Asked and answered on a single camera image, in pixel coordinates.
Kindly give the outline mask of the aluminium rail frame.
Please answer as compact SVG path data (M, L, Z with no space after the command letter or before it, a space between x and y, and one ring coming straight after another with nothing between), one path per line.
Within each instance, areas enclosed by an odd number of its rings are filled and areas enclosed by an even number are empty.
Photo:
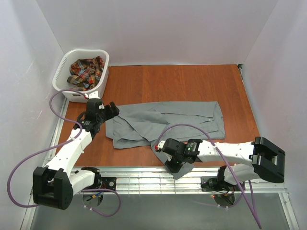
M103 167L103 176L117 179L119 197L105 193L90 201L103 217L84 208L87 195L78 194L66 210L37 207L26 212L23 230L297 230L284 184L253 180L246 194L255 196L258 225L241 198L232 208L219 207L201 183L216 175L212 167L196 167L175 180L163 167Z

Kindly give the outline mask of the grey long sleeve shirt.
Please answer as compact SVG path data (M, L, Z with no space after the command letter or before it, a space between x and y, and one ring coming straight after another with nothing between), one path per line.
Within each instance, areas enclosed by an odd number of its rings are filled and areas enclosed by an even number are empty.
M223 114L213 102L153 102L120 105L119 115L106 121L106 136L116 149L150 146L158 139L224 139Z

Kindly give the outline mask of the white plastic laundry basket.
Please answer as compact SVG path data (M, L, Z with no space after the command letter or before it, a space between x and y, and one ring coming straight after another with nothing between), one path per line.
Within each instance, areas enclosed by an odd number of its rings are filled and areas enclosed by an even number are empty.
M108 78L109 54L99 49L75 49L64 55L52 80L55 90L64 90L70 101L85 103L85 94L97 92L102 98Z

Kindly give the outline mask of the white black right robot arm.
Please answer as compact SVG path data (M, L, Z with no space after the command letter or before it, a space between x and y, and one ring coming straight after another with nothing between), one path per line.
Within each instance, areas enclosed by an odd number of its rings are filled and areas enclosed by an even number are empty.
M210 187L218 183L236 185L253 179L284 182L285 151L264 137L245 143L214 144L201 139L189 139L184 143L168 138L160 141L155 150L167 156L165 165L173 173L179 172L184 163L234 162L234 166L220 167L216 180L207 183Z

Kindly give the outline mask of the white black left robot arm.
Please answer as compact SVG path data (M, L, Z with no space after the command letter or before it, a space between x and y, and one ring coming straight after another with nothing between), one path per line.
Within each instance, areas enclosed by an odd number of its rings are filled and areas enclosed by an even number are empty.
M65 210L73 196L84 189L99 189L102 185L100 171L83 167L73 172L73 167L100 131L101 125L118 116L114 102L103 105L98 98L89 99L72 128L71 134L56 156L44 167L33 172L33 200L35 204Z

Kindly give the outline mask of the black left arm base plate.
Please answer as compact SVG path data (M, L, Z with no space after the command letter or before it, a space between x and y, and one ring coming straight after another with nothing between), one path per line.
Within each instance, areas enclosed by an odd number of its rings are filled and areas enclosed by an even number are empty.
M100 189L109 189L116 191L117 178L116 177L102 177Z

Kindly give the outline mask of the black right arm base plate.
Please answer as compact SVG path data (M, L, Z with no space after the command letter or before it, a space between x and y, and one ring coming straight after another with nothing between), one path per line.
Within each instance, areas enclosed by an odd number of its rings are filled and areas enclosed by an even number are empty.
M218 181L216 177L201 177L201 189L204 192L220 192L224 194L240 190L239 185L232 185L224 180Z

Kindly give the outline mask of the plaid long sleeve shirt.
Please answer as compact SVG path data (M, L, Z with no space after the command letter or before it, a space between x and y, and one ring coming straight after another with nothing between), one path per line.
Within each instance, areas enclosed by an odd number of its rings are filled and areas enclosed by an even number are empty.
M69 67L71 75L67 83L78 91L91 90L100 82L104 67L105 63L100 56L78 59Z

